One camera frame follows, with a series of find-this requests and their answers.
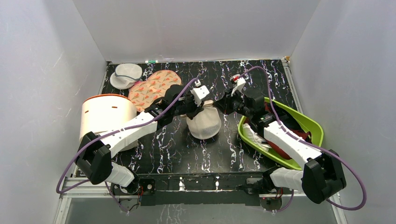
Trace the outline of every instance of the lime green plastic bin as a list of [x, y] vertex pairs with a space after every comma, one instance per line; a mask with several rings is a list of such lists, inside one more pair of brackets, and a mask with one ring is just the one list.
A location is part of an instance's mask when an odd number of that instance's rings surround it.
[[[265, 97], [265, 102], [269, 102], [269, 99], [267, 97]], [[294, 117], [294, 119], [296, 119], [296, 121], [300, 124], [301, 128], [305, 131], [308, 132], [310, 131], [312, 134], [312, 143], [314, 145], [317, 146], [321, 146], [322, 145], [322, 140], [323, 140], [323, 129], [322, 127], [316, 123], [316, 121], [308, 118], [307, 116], [303, 115], [302, 113], [284, 105], [281, 104], [277, 101], [272, 101], [273, 103], [275, 103], [277, 106], [285, 109], [287, 112], [290, 113], [290, 115], [292, 115]], [[268, 158], [272, 159], [273, 161], [287, 167], [290, 169], [296, 169], [296, 170], [301, 170], [300, 166], [296, 163], [296, 161], [294, 161], [293, 159], [291, 160], [286, 160], [284, 158], [282, 158], [277, 152], [275, 152], [275, 150], [270, 149], [268, 152], [261, 150], [255, 143], [253, 143], [252, 141], [250, 141], [249, 139], [247, 139], [244, 135], [243, 135], [243, 129], [242, 129], [242, 125], [245, 123], [246, 117], [242, 117], [242, 119], [240, 120], [239, 124], [238, 124], [238, 133], [240, 135], [240, 137], [242, 138], [242, 140], [247, 143], [248, 145], [250, 145], [251, 147], [253, 147], [255, 150], [257, 150], [258, 152], [264, 154], [265, 156], [267, 156]]]

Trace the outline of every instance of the black wire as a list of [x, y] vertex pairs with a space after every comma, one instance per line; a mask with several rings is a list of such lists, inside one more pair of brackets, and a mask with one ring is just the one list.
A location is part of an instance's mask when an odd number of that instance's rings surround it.
[[129, 211], [131, 211], [135, 206], [137, 206], [137, 205], [139, 205], [139, 203], [137, 203], [137, 204], [134, 204], [130, 209], [129, 209]]

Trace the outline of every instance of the white wall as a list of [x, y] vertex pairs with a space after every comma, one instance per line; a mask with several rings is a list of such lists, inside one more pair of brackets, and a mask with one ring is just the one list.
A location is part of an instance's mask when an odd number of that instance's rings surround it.
[[52, 223], [105, 60], [71, 0], [0, 3], [0, 222]]
[[319, 0], [74, 0], [107, 61], [291, 55]]
[[[368, 202], [350, 224], [396, 219], [396, 2], [322, 0], [291, 57], [304, 112], [325, 131], [325, 146], [362, 176]], [[361, 201], [348, 173], [342, 202]]]

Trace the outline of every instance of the mesh laundry bag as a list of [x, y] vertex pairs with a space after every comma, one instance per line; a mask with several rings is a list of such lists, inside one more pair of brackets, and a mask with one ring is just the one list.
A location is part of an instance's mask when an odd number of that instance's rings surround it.
[[192, 120], [187, 118], [188, 129], [192, 136], [197, 139], [209, 139], [215, 136], [221, 128], [219, 112], [212, 106], [213, 101], [205, 101], [203, 111], [197, 114]]

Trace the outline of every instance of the black marble table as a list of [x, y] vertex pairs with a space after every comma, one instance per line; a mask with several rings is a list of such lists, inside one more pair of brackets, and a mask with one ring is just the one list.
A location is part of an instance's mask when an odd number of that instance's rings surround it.
[[[185, 63], [138, 64], [143, 69], [142, 79], [160, 70], [175, 71], [186, 84], [198, 77], [217, 100], [224, 90], [231, 87], [229, 79], [253, 66], [262, 66], [267, 73], [252, 71], [246, 76], [246, 88], [251, 88], [258, 96], [268, 96], [266, 78], [274, 99], [296, 108], [292, 92], [281, 60], [216, 61]], [[101, 93], [114, 93], [128, 97], [128, 90], [118, 90], [111, 86], [109, 77], [116, 64], [107, 67]], [[220, 113], [220, 132], [208, 140], [195, 139], [189, 132], [185, 119], [176, 117], [173, 122], [153, 134], [139, 139], [138, 147], [118, 153], [114, 161], [128, 166], [138, 174], [186, 174], [186, 173], [227, 173], [265, 171], [275, 162], [252, 149], [239, 137], [237, 126], [241, 116]]]

